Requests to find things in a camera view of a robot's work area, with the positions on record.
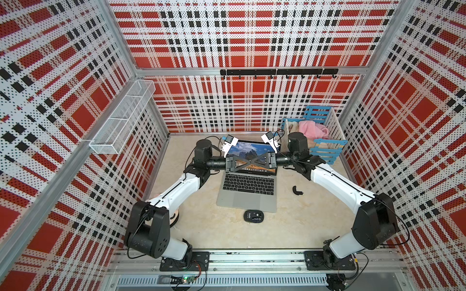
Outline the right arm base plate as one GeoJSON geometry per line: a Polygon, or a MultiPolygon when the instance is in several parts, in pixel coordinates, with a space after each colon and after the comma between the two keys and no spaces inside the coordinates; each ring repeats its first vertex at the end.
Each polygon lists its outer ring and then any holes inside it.
{"type": "Polygon", "coordinates": [[[335,263],[327,263],[324,259],[324,251],[304,251],[304,261],[309,271],[332,270],[353,271],[356,263],[351,255],[338,259],[335,263]]]}

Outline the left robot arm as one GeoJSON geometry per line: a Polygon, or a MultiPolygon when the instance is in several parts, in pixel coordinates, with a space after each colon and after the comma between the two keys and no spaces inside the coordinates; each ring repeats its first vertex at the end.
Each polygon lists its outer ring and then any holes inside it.
{"type": "Polygon", "coordinates": [[[211,171],[236,171],[254,165],[266,167],[267,153],[246,159],[234,156],[213,156],[215,147],[210,140],[201,139],[194,147],[194,159],[181,177],[159,196],[133,205],[126,229],[124,245],[143,256],[170,258],[187,265],[192,260],[192,246],[185,240],[171,238],[170,219],[175,211],[211,176],[211,171]]]}

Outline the silver laptop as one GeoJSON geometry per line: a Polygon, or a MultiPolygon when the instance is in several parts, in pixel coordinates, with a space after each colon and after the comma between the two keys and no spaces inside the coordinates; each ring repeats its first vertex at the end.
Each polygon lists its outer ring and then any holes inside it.
{"type": "MultiPolygon", "coordinates": [[[[245,157],[274,152],[269,144],[258,141],[238,141],[227,156],[245,157]]],[[[225,172],[218,193],[217,205],[246,210],[277,211],[277,169],[225,172]]]]}

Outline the black usb receiver adapter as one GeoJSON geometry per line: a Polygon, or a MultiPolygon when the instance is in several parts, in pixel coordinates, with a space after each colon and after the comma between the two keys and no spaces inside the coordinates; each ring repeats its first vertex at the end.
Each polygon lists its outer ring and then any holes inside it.
{"type": "Polygon", "coordinates": [[[293,187],[292,187],[292,191],[293,191],[293,193],[294,193],[295,195],[297,195],[297,196],[303,195],[303,192],[302,192],[302,191],[299,191],[299,190],[297,189],[297,186],[293,186],[293,187]]]}

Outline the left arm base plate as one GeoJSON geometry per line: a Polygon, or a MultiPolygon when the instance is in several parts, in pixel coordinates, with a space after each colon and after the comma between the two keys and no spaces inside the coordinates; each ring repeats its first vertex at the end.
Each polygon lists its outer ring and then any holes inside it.
{"type": "Polygon", "coordinates": [[[209,268],[210,252],[192,252],[183,260],[178,261],[172,258],[162,258],[160,264],[161,272],[201,272],[209,268]]]}

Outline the black wireless mouse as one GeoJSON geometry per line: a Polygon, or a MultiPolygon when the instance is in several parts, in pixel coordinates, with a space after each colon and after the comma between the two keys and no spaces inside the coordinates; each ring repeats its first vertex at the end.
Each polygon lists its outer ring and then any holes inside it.
{"type": "Polygon", "coordinates": [[[243,214],[243,219],[247,223],[262,223],[265,219],[265,215],[260,210],[246,210],[243,214]]]}

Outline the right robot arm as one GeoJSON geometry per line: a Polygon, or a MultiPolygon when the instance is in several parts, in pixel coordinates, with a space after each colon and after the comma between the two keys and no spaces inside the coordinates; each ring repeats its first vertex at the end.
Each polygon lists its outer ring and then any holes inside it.
{"type": "Polygon", "coordinates": [[[354,184],[333,170],[320,156],[311,154],[303,133],[288,135],[287,152],[278,151],[279,143],[273,133],[264,134],[262,139],[271,145],[273,152],[247,158],[247,165],[268,170],[291,166],[292,170],[340,199],[356,215],[347,234],[324,243],[324,257],[329,263],[365,249],[373,250],[397,234],[401,219],[395,213],[392,199],[354,184]]]}

